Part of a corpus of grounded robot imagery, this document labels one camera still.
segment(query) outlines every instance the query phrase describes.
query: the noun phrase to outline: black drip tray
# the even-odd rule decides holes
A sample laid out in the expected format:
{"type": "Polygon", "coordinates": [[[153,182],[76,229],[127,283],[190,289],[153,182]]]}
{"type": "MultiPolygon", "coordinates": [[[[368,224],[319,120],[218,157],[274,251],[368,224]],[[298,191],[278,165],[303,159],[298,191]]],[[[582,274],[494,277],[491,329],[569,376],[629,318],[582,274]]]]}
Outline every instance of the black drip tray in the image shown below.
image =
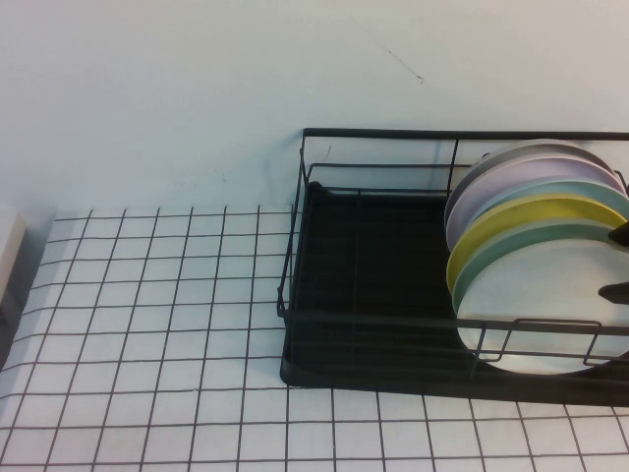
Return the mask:
{"type": "Polygon", "coordinates": [[[475,356],[445,284],[445,197],[306,189],[281,376],[301,386],[629,405],[627,365],[562,376],[512,374],[475,356]]]}

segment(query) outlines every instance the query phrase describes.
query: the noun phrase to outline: pastel plate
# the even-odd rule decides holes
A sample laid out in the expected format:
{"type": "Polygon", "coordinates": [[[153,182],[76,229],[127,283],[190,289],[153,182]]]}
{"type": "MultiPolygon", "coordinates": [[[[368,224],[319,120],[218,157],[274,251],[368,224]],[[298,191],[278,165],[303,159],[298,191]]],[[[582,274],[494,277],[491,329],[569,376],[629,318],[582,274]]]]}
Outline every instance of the pastel plate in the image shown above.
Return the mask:
{"type": "MultiPolygon", "coordinates": [[[[614,305],[598,294],[610,283],[627,281],[629,253],[602,241],[556,240],[514,251],[485,268],[472,282],[459,306],[462,320],[515,321],[553,319],[593,321],[628,326],[629,306],[614,305]]],[[[486,331],[483,350],[499,351],[506,330],[486,331]]],[[[459,328],[459,336],[471,350],[478,347],[481,330],[459,328]]],[[[480,358],[499,369],[521,374],[555,375],[590,369],[584,357],[593,341],[589,334],[514,330],[499,360],[495,353],[480,358]],[[568,354],[576,357],[557,357],[568,354]]],[[[600,335],[590,363],[604,364],[629,351],[624,336],[600,335]]]]}
{"type": "Polygon", "coordinates": [[[613,209],[573,194],[534,195],[498,205],[474,221],[452,250],[446,269],[450,292],[463,266],[481,244],[520,224],[553,218],[590,219],[614,228],[626,221],[613,209]]]}

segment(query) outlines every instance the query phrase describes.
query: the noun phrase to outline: teal plate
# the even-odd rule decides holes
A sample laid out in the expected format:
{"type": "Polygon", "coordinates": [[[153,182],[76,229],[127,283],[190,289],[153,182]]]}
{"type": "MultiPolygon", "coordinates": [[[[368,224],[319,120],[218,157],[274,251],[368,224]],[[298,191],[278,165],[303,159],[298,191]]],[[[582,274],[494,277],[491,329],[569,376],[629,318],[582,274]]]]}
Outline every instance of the teal plate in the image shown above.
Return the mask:
{"type": "Polygon", "coordinates": [[[464,265],[452,290],[452,306],[458,312],[474,279],[490,264],[519,249],[558,239],[609,242],[612,228],[587,219],[545,219],[506,230],[481,245],[464,265]]]}

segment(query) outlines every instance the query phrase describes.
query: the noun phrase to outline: white tile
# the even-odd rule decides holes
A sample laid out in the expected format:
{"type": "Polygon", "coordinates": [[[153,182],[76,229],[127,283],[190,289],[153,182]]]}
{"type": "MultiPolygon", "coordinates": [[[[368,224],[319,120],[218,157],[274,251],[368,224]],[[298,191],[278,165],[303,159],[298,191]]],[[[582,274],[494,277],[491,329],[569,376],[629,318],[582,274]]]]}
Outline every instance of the white tile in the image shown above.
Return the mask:
{"type": "Polygon", "coordinates": [[[216,262],[218,258],[184,258],[181,268],[181,279],[214,278],[216,276],[216,262]]]}
{"type": "Polygon", "coordinates": [[[55,310],[48,332],[53,334],[87,332],[92,312],[91,308],[59,308],[55,310]]]}
{"type": "Polygon", "coordinates": [[[118,361],[125,342],[124,334],[90,334],[81,362],[118,361]]]}
{"type": "Polygon", "coordinates": [[[336,457],[382,457],[377,423],[336,423],[336,457]]]}
{"type": "Polygon", "coordinates": [[[66,285],[61,298],[60,307],[93,307],[100,290],[99,283],[86,283],[81,285],[66,285]]]}
{"type": "Polygon", "coordinates": [[[424,422],[382,423],[385,457],[430,456],[429,434],[424,422]]]}
{"type": "Polygon", "coordinates": [[[513,401],[472,400],[474,417],[485,418],[519,418],[518,406],[513,401]]]}
{"type": "Polygon", "coordinates": [[[485,469],[486,472],[535,472],[530,457],[486,458],[485,469]]]}
{"type": "Polygon", "coordinates": [[[108,282],[135,282],[142,277],[144,261],[112,261],[105,280],[108,282]]]}
{"type": "Polygon", "coordinates": [[[291,421],[332,421],[332,395],[327,388],[291,388],[291,421]]]}
{"type": "Polygon", "coordinates": [[[245,357],[247,353],[247,332],[211,331],[207,344],[207,357],[245,357]]]}
{"type": "Polygon", "coordinates": [[[155,395],[153,425],[184,425],[195,422],[196,391],[159,392],[155,395]]]}
{"type": "Polygon", "coordinates": [[[181,259],[149,259],[143,280],[177,280],[181,259]]]}
{"type": "Polygon", "coordinates": [[[255,253],[256,236],[223,236],[221,256],[253,256],[255,253]]]}
{"type": "Polygon", "coordinates": [[[79,241],[76,240],[48,243],[41,256],[41,264],[69,261],[75,256],[78,247],[79,241]]]}
{"type": "Polygon", "coordinates": [[[527,439],[519,420],[479,421],[476,424],[484,455],[528,455],[527,439]]]}
{"type": "Polygon", "coordinates": [[[186,238],[156,238],[150,245],[150,258],[181,258],[184,255],[186,238]]]}
{"type": "Polygon", "coordinates": [[[188,232],[188,223],[190,218],[187,216],[161,217],[162,212],[157,218],[157,226],[155,227],[155,236],[186,236],[188,232]]]}
{"type": "Polygon", "coordinates": [[[620,427],[613,417],[573,418],[572,426],[583,454],[627,452],[620,427]]]}
{"type": "Polygon", "coordinates": [[[284,327],[284,320],[277,316],[275,302],[252,304],[252,327],[284,327]]]}
{"type": "Polygon", "coordinates": [[[257,215],[255,214],[228,214],[225,218],[225,235],[256,234],[256,229],[257,215]]]}
{"type": "Polygon", "coordinates": [[[134,305],[138,294],[137,282],[105,283],[98,297],[99,307],[134,305]]]}
{"type": "Polygon", "coordinates": [[[563,405],[552,403],[525,403],[520,402],[520,411],[523,418],[565,417],[566,411],[563,405]]]}
{"type": "Polygon", "coordinates": [[[220,236],[203,236],[196,238],[188,238],[186,245],[186,257],[207,257],[218,256],[221,246],[220,236]]]}
{"type": "Polygon", "coordinates": [[[115,239],[82,239],[77,250],[77,259],[109,259],[115,243],[115,239]]]}
{"type": "Polygon", "coordinates": [[[3,464],[44,464],[54,434],[54,430],[15,430],[7,444],[3,464]]]}
{"type": "Polygon", "coordinates": [[[32,282],[33,287],[46,285],[49,283],[64,283],[70,270],[70,262],[40,265],[37,270],[37,276],[32,282]]]}
{"type": "Polygon", "coordinates": [[[177,282],[142,282],[138,305],[170,305],[175,299],[177,282]]]}
{"type": "Polygon", "coordinates": [[[42,342],[44,342],[43,336],[28,337],[14,342],[4,368],[8,369],[25,362],[35,362],[42,342]]]}
{"type": "Polygon", "coordinates": [[[102,282],[107,261],[75,261],[68,275],[68,283],[102,282]]]}
{"type": "Polygon", "coordinates": [[[480,455],[474,424],[471,421],[429,423],[435,457],[480,455]]]}
{"type": "Polygon", "coordinates": [[[209,310],[206,305],[177,305],[173,309],[170,329],[207,329],[209,310]]]}
{"type": "Polygon", "coordinates": [[[585,472],[578,456],[536,457],[534,460],[538,472],[585,472]]]}
{"type": "Polygon", "coordinates": [[[470,402],[467,398],[426,396],[426,409],[430,420],[472,419],[470,402]]]}
{"type": "Polygon", "coordinates": [[[436,472],[485,472],[480,459],[437,459],[436,472]]]}
{"type": "Polygon", "coordinates": [[[64,221],[55,221],[50,228],[48,241],[58,241],[61,239],[81,238],[86,227],[84,219],[70,219],[64,221]]]}
{"type": "Polygon", "coordinates": [[[164,359],[200,359],[205,349],[204,332],[171,332],[164,359]]]}
{"type": "Polygon", "coordinates": [[[211,329],[243,329],[249,325],[249,304],[226,304],[212,307],[211,329]]]}
{"type": "Polygon", "coordinates": [[[251,357],[281,356],[284,347],[283,329],[254,329],[249,340],[251,357]]]}
{"type": "Polygon", "coordinates": [[[110,364],[79,364],[77,374],[72,382],[71,392],[103,393],[111,391],[116,375],[116,365],[110,364]]]}
{"type": "Polygon", "coordinates": [[[165,331],[171,307],[136,307],[129,331],[165,331]]]}
{"type": "Polygon", "coordinates": [[[119,239],[116,243],[113,259],[144,259],[149,244],[150,238],[119,239]]]}
{"type": "Polygon", "coordinates": [[[331,423],[289,425],[289,459],[323,459],[333,455],[331,423]]]}
{"type": "Polygon", "coordinates": [[[106,428],[102,434],[98,462],[140,462],[146,428],[106,428]]]}
{"type": "Polygon", "coordinates": [[[158,372],[159,361],[124,362],[118,371],[115,391],[154,390],[158,372]]]}
{"type": "Polygon", "coordinates": [[[190,223],[191,236],[220,235],[223,228],[223,216],[193,216],[190,223]]]}
{"type": "Polygon", "coordinates": [[[67,392],[74,370],[74,365],[36,365],[30,378],[29,393],[67,392]]]}
{"type": "Polygon", "coordinates": [[[279,378],[280,359],[250,359],[247,366],[247,388],[286,386],[279,378]]]}
{"type": "Polygon", "coordinates": [[[588,472],[626,472],[629,470],[629,455],[585,456],[588,472]]]}
{"type": "Polygon", "coordinates": [[[248,303],[251,301],[250,279],[216,280],[215,303],[248,303]]]}
{"type": "Polygon", "coordinates": [[[423,420],[424,404],[418,395],[380,393],[380,417],[382,420],[423,420]]]}
{"type": "Polygon", "coordinates": [[[241,390],[202,391],[199,423],[239,423],[243,393],[241,390]]]}
{"type": "Polygon", "coordinates": [[[122,358],[125,361],[161,359],[165,342],[165,332],[131,333],[127,337],[122,358]]]}
{"type": "Polygon", "coordinates": [[[243,421],[246,423],[286,421],[286,390],[247,390],[243,421]]]}
{"type": "Polygon", "coordinates": [[[117,393],[111,397],[107,426],[140,426],[148,423],[152,393],[117,393]]]}
{"type": "Polygon", "coordinates": [[[56,427],[65,399],[64,395],[26,395],[16,426],[56,427]]]}
{"type": "Polygon", "coordinates": [[[182,280],[177,288],[176,303],[211,303],[213,290],[213,280],[182,280]]]}
{"type": "Polygon", "coordinates": [[[83,336],[55,334],[46,336],[39,353],[39,362],[77,362],[83,336]]]}
{"type": "Polygon", "coordinates": [[[115,238],[120,228],[121,220],[91,219],[87,222],[84,238],[115,238]]]}
{"type": "Polygon", "coordinates": [[[70,395],[61,426],[98,426],[105,419],[109,395],[70,395]]]}
{"type": "Polygon", "coordinates": [[[210,359],[205,362],[203,388],[241,388],[245,359],[210,359]]]}
{"type": "Polygon", "coordinates": [[[377,403],[372,391],[334,390],[334,419],[377,420],[377,403]]]}
{"type": "Polygon", "coordinates": [[[220,258],[218,264],[218,278],[232,277],[253,277],[254,257],[253,256],[224,256],[220,258]]]}
{"type": "Polygon", "coordinates": [[[120,228],[121,238],[148,238],[153,232],[155,218],[125,218],[120,228]]]}
{"type": "Polygon", "coordinates": [[[387,460],[386,472],[433,472],[432,461],[426,459],[387,460]]]}
{"type": "Polygon", "coordinates": [[[62,290],[62,285],[49,285],[45,287],[33,288],[29,293],[29,299],[27,300],[27,304],[24,308],[24,313],[44,308],[55,308],[62,290]]]}
{"type": "Polygon", "coordinates": [[[283,459],[285,455],[286,425],[243,425],[241,459],[283,459]]]}
{"type": "Polygon", "coordinates": [[[238,426],[197,427],[193,460],[236,460],[238,435],[238,426]]]}
{"type": "Polygon", "coordinates": [[[34,334],[44,334],[50,324],[52,313],[53,310],[42,310],[23,315],[20,319],[20,326],[16,332],[15,339],[18,340],[34,334]]]}
{"type": "Polygon", "coordinates": [[[100,430],[59,430],[50,456],[51,462],[92,462],[100,430]]]}
{"type": "Polygon", "coordinates": [[[525,420],[531,452],[540,454],[576,454],[577,446],[567,418],[525,420]]]}
{"type": "Polygon", "coordinates": [[[129,326],[131,307],[97,308],[89,332],[124,332],[129,326]]]}

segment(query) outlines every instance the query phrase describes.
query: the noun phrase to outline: wire dish rack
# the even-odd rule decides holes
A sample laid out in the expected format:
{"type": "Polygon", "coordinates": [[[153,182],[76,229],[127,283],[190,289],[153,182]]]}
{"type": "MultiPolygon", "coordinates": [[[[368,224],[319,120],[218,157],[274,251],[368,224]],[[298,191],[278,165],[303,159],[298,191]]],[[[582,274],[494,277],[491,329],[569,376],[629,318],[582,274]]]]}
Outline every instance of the wire dish rack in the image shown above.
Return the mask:
{"type": "Polygon", "coordinates": [[[495,322],[457,320],[453,312],[445,284],[449,253],[443,211],[456,174],[469,167],[457,160],[460,145],[529,139],[629,143],[629,133],[305,129],[278,289],[277,313],[286,324],[282,380],[310,387],[629,406],[629,355],[593,355],[599,336],[629,336],[629,327],[601,325],[596,314],[588,322],[542,317],[495,322]],[[443,163],[399,164],[389,158],[333,163],[326,155],[307,165],[306,144],[313,138],[438,142],[451,149],[451,156],[443,163]],[[344,176],[352,173],[362,174],[358,185],[347,184],[344,176]],[[481,331],[476,351],[461,342],[459,327],[481,331]],[[492,330],[505,336],[499,350],[483,349],[492,330]],[[516,331],[585,334],[592,341],[582,354],[522,352],[509,348],[516,331]],[[556,376],[516,374],[492,365],[505,354],[576,357],[592,368],[556,376]]]}

